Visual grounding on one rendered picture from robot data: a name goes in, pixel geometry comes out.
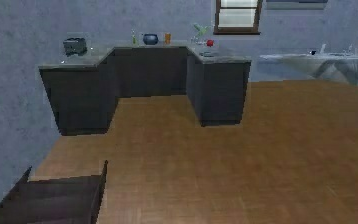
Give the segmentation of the brown framed window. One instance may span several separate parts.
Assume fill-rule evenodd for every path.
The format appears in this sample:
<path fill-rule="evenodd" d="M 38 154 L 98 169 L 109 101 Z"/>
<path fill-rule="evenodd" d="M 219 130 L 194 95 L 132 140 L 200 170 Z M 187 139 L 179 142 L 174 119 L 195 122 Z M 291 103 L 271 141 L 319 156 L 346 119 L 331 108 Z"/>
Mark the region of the brown framed window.
<path fill-rule="evenodd" d="M 259 35 L 263 0 L 215 0 L 214 35 Z"/>

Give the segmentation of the dark grey kitchen counter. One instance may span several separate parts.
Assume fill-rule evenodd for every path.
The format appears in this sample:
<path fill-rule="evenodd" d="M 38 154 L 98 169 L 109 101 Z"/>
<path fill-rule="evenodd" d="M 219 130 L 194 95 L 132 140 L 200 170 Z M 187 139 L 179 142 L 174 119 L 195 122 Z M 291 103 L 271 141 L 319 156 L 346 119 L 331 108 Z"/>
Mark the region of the dark grey kitchen counter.
<path fill-rule="evenodd" d="M 104 134 L 118 100 L 188 97 L 201 126 L 236 125 L 243 118 L 251 59 L 202 57 L 194 45 L 178 43 L 93 49 L 39 73 L 58 131 L 63 136 Z"/>

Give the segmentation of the black toaster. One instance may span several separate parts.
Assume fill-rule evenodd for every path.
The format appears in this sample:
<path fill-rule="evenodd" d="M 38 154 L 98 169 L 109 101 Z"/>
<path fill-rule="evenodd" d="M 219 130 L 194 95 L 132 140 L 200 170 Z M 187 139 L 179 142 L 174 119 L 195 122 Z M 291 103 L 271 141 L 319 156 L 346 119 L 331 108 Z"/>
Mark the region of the black toaster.
<path fill-rule="evenodd" d="M 63 41 L 63 46 L 67 56 L 84 55 L 87 51 L 86 40 L 82 37 L 68 38 Z"/>

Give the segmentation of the dark blue bowl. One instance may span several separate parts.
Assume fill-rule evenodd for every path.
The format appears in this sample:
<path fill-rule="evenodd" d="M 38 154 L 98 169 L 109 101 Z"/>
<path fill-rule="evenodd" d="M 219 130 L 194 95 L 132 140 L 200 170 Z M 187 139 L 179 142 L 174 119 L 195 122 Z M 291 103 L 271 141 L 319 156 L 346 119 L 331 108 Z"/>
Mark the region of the dark blue bowl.
<path fill-rule="evenodd" d="M 156 34 L 144 34 L 143 42 L 145 45 L 156 45 L 159 42 L 159 38 Z"/>

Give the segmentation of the dark brown wooden chair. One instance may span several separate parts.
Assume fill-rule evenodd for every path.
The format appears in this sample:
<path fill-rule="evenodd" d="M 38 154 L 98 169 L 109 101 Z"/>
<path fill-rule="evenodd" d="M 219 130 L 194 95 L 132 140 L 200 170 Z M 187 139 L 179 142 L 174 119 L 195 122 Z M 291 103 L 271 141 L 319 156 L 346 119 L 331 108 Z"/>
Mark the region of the dark brown wooden chair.
<path fill-rule="evenodd" d="M 29 181 L 32 167 L 0 202 L 0 224 L 96 224 L 108 161 L 100 174 Z"/>

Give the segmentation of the green house plant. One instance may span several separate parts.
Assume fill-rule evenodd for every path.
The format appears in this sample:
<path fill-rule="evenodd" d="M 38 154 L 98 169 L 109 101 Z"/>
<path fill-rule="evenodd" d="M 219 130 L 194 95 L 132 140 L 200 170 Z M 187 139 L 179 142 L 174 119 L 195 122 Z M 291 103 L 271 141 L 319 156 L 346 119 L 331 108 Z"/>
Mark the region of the green house plant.
<path fill-rule="evenodd" d="M 191 41 L 195 44 L 201 45 L 203 36 L 209 31 L 209 26 L 202 26 L 198 23 L 193 24 L 196 34 L 191 38 Z"/>

